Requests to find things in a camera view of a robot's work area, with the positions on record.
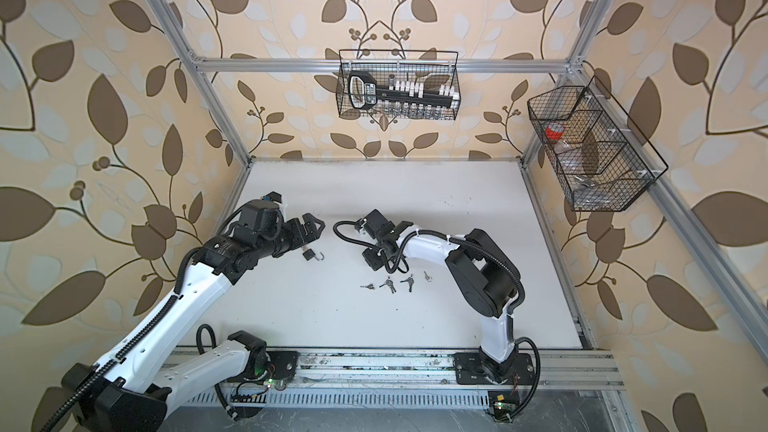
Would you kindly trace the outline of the black padlock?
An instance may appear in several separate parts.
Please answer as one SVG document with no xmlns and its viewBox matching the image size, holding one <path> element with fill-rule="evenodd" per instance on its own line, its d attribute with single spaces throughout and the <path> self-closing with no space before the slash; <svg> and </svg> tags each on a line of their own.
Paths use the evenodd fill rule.
<svg viewBox="0 0 768 432">
<path fill-rule="evenodd" d="M 324 254 L 321 252 L 315 252 L 312 248 L 303 246 L 302 247 L 302 256 L 306 261 L 323 261 L 324 260 Z"/>
</svg>

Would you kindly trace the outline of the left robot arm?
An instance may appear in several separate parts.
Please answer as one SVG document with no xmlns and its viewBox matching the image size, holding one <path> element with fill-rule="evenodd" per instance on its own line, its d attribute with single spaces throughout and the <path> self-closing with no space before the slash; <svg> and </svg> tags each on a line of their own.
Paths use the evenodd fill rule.
<svg viewBox="0 0 768 432">
<path fill-rule="evenodd" d="M 69 395 L 40 430 L 53 431 L 73 417 L 89 431 L 156 431 L 189 399 L 230 378 L 274 379 L 279 368 L 266 342 L 245 331 L 184 364 L 162 366 L 190 330 L 207 330 L 200 317 L 260 260 L 304 249 L 324 229 L 310 213 L 284 219 L 276 193 L 240 206 L 218 235 L 184 256 L 161 304 L 94 364 L 76 364 L 65 374 Z"/>
</svg>

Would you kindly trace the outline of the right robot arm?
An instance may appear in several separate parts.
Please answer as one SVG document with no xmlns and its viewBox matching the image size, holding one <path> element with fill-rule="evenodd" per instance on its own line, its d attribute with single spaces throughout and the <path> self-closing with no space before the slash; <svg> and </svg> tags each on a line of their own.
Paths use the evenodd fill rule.
<svg viewBox="0 0 768 432">
<path fill-rule="evenodd" d="M 409 221 L 395 224 L 378 210 L 357 221 L 338 221 L 333 232 L 361 247 L 374 271 L 408 273 L 414 260 L 445 267 L 465 302 L 481 317 L 480 373 L 495 384 L 513 379 L 524 342 L 514 336 L 514 312 L 523 305 L 526 290 L 518 268 L 487 232 L 475 228 L 466 235 L 450 235 Z"/>
</svg>

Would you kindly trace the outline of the black padlock key bunch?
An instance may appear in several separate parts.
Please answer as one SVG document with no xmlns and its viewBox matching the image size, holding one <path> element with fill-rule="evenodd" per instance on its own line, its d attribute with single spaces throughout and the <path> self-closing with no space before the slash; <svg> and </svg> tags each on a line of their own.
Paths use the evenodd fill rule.
<svg viewBox="0 0 768 432">
<path fill-rule="evenodd" d="M 394 282 L 393 282 L 393 280 L 392 280 L 391 278 L 387 278 L 387 279 L 385 280 L 385 282 L 384 282 L 382 285 L 380 285 L 380 288 L 383 288 L 383 287 L 386 287 L 386 288 L 388 288 L 388 289 L 389 289 L 389 291 L 390 291 L 392 294 L 395 294 L 395 293 L 397 292 L 397 290 L 396 290 L 396 288 L 395 288 L 395 285 L 394 285 Z"/>
</svg>

